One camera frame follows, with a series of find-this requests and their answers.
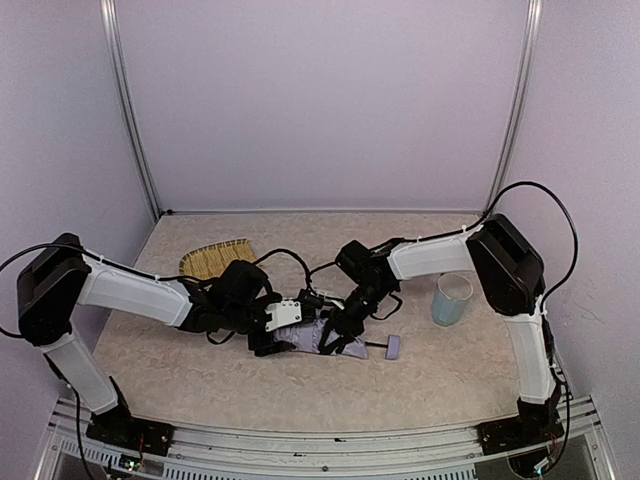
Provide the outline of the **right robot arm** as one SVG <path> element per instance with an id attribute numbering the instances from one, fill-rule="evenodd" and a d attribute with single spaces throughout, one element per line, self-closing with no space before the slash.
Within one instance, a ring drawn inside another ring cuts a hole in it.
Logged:
<path id="1" fill-rule="evenodd" d="M 392 238 L 371 248 L 353 240 L 335 263 L 356 287 L 342 307 L 331 311 L 320 337 L 321 354 L 338 352 L 360 336 L 365 319 L 399 291 L 401 282 L 473 271 L 487 303 L 507 326 L 519 375 L 517 416 L 480 425 L 481 436 L 528 445 L 562 435 L 561 387 L 553 375 L 552 335 L 543 314 L 544 264 L 504 215 L 425 239 Z"/>

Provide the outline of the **lavender folding umbrella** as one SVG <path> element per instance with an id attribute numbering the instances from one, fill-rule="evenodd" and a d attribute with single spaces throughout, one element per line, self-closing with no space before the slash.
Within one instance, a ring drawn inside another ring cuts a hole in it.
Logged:
<path id="1" fill-rule="evenodd" d="M 279 328 L 273 332 L 273 339 L 289 344 L 294 351 L 326 356 L 344 355 L 362 360 L 369 358 L 369 347 L 382 348 L 386 360 L 397 360 L 401 345 L 397 335 L 390 335 L 386 343 L 367 342 L 361 336 L 340 335 L 328 326 L 327 319 Z"/>

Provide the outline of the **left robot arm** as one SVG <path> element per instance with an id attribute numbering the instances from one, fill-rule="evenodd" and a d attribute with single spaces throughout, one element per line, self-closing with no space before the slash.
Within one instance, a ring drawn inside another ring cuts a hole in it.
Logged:
<path id="1" fill-rule="evenodd" d="M 127 267 L 86 249 L 65 233 L 24 251 L 32 258 L 16 280 L 21 338 L 38 348 L 90 412 L 89 438 L 127 449 L 166 450 L 170 424 L 135 416 L 116 380 L 104 373 L 75 331 L 82 307 L 154 321 L 203 334 L 268 334 L 296 305 L 276 293 L 254 263 L 232 261 L 210 279 L 163 277 Z"/>

